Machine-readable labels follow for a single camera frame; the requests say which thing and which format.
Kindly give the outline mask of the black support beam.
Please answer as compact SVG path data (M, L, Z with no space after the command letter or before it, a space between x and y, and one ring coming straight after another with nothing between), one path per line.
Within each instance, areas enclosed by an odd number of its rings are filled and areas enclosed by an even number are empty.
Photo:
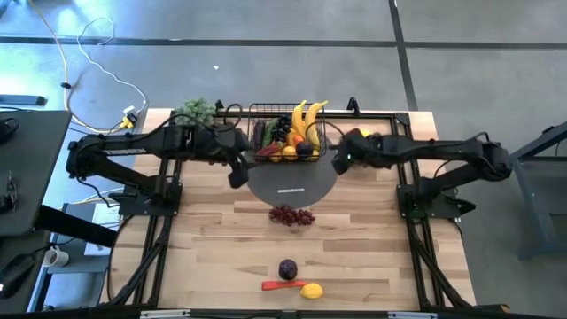
M41 205L35 219L34 228L48 230L88 243L111 248L118 233L116 230L88 222L61 210Z

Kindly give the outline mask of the dark purple cabbage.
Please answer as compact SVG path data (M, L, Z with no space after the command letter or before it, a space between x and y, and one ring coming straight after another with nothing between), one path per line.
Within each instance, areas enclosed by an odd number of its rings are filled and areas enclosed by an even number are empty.
M286 281L291 281L298 275L298 265L294 260L285 259L279 263L278 275Z

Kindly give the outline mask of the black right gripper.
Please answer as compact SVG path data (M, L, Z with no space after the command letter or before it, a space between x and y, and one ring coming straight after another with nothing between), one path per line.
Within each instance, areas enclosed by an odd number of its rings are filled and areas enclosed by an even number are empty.
M361 132L354 132L353 129L341 130L339 132L339 142L343 143L347 138L354 137L354 162L357 165L383 167L384 162L381 155L382 136L378 133L364 136ZM331 164L338 175L344 174L348 170L348 161L339 157L334 157Z

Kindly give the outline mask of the black grape bunch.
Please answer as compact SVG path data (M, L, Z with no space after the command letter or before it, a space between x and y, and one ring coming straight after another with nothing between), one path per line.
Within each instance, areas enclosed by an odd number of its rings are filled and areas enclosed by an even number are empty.
M280 115L273 121L273 127L270 130L273 142L285 142L288 134L291 132L291 116L289 114Z

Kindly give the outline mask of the black corded device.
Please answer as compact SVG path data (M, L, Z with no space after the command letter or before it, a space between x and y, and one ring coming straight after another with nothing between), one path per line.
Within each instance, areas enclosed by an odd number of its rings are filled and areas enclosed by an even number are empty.
M0 119L0 144L6 143L18 128L19 120L15 118Z

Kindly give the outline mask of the dark red grape bunch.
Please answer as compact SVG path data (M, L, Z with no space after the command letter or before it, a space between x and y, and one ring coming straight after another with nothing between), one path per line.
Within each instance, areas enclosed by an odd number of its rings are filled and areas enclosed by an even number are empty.
M313 213L306 209L295 209L291 206L275 206L268 212L270 221L287 225L289 227L308 226L315 221Z

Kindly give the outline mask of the black flat bar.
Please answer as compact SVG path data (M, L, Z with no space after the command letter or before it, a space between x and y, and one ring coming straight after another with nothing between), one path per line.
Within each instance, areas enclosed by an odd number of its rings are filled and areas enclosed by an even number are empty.
M0 104L5 105L44 105L45 102L42 96L0 94Z

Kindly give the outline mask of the white yellow power plug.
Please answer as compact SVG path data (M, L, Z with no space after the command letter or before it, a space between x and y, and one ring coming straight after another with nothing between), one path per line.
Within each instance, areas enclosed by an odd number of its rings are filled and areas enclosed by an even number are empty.
M124 116L120 123L120 128L133 128L136 125L138 111L134 106L129 106L123 110Z

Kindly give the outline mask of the blue grey metal table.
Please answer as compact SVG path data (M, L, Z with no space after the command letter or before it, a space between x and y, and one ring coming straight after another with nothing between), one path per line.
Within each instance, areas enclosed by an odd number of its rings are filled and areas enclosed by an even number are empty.
M517 252L521 260L567 255L567 121L518 142L507 140L513 177L534 240Z

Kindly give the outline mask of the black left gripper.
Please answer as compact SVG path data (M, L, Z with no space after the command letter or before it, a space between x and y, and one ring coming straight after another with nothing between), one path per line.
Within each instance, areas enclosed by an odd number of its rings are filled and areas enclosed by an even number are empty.
M233 189L242 187L249 180L248 162L242 155L247 150L248 137L240 128L220 133L208 130L197 133L197 160L211 165L229 165L229 185Z

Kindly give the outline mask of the yellow banana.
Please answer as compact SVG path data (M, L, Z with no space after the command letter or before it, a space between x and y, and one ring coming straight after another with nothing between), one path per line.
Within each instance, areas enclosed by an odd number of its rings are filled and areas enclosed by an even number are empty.
M328 100L321 103L314 103L307 109L305 118L305 135L306 140L313 146L315 151L321 150L320 139L316 127L317 114L328 104Z
M306 125L303 120L303 108L307 103L303 100L299 105L295 106L291 113L291 126L296 131L296 133L303 138L306 137Z

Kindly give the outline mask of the purple eggplant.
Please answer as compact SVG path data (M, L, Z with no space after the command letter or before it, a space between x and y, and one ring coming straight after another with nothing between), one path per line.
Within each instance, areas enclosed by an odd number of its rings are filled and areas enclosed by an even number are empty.
M254 124L253 132L252 132L252 142L254 149L258 151L263 145L263 136L266 127L265 121L257 121Z

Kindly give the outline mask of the dark red chili pepper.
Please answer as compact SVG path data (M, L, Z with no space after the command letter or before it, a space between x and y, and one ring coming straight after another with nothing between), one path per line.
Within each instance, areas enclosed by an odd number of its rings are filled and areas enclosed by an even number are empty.
M285 144L282 142L274 142L271 144L268 144L267 146L262 147L261 149L259 149L256 153L255 156L257 158L261 158L261 157L270 157L272 156L274 153L276 152L280 152L283 148L285 147Z

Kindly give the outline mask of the long bright red pepper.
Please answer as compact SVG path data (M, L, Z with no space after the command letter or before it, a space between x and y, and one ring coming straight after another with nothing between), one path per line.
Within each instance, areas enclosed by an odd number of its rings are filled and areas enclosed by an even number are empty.
M305 286L307 282L305 281L263 281L261 283L261 289L263 291L273 291L278 289L295 288Z

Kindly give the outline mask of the silver metal bracket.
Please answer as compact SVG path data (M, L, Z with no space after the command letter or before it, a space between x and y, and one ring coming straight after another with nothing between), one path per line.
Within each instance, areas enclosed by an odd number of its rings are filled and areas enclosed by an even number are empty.
M392 311L388 313L388 319L438 319L436 313Z
M179 319L190 318L189 309L156 309L144 310L140 313L139 319Z

